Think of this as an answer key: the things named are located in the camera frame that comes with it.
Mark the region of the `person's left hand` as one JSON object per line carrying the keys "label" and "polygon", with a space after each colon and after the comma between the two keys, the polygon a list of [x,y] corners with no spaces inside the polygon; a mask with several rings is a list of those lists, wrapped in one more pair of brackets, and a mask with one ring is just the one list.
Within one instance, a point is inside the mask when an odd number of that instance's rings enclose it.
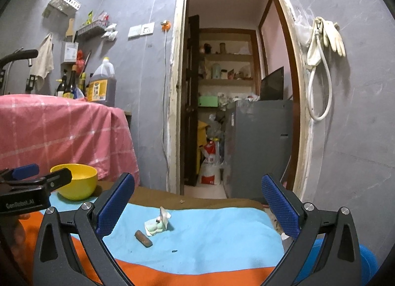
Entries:
{"label": "person's left hand", "polygon": [[26,234],[21,221],[30,219],[30,214],[1,218],[1,232],[4,233],[13,258],[18,264],[25,260]]}

